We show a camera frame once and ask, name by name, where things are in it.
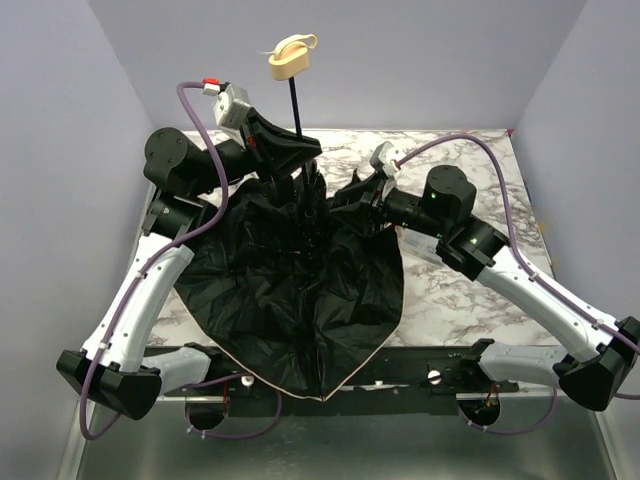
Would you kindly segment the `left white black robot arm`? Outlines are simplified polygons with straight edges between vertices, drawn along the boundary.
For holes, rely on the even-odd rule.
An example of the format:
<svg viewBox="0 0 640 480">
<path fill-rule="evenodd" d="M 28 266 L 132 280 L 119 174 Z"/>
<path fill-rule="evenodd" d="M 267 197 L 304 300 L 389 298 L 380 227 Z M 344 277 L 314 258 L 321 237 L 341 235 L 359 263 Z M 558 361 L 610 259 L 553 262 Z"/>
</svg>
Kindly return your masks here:
<svg viewBox="0 0 640 480">
<path fill-rule="evenodd" d="M 156 188 L 133 261 L 107 313 L 84 344 L 63 351 L 56 369 L 79 394 L 132 420 L 159 395 L 203 380 L 209 356 L 182 347 L 159 360 L 146 356 L 154 323 L 197 244 L 221 224 L 230 187 L 250 174 L 280 181 L 319 156 L 319 140 L 278 127 L 250 109 L 215 144 L 199 148 L 174 127 L 153 132 L 144 146 L 144 176 Z"/>
</svg>

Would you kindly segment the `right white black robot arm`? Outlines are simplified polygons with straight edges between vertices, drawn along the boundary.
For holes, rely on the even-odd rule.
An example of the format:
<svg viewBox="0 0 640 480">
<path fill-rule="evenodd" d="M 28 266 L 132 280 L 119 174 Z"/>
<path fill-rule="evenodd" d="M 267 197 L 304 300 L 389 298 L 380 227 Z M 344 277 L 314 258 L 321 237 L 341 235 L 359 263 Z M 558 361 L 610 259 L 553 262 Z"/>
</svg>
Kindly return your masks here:
<svg viewBox="0 0 640 480">
<path fill-rule="evenodd" d="M 435 238 L 446 266 L 509 300 L 558 341 L 556 347 L 490 342 L 476 359 L 487 379 L 559 388 L 586 409 L 606 410 L 636 364 L 638 319 L 604 313 L 546 275 L 473 214 L 475 197 L 475 186 L 455 166 L 432 168 L 421 196 L 399 190 L 381 171 L 354 176 L 336 192 L 330 212 L 359 233 L 392 224 Z"/>
</svg>

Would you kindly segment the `beige umbrella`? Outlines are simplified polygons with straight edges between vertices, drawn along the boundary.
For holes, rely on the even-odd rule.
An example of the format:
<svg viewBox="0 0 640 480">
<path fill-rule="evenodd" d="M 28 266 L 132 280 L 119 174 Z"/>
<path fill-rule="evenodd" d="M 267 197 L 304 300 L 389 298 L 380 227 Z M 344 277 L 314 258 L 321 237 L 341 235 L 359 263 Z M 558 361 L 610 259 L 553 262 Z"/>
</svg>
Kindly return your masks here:
<svg viewBox="0 0 640 480">
<path fill-rule="evenodd" d="M 397 330 L 404 279 L 393 229 L 356 235 L 329 220 L 317 157 L 280 181 L 238 181 L 175 290 L 242 369 L 323 401 Z"/>
</svg>

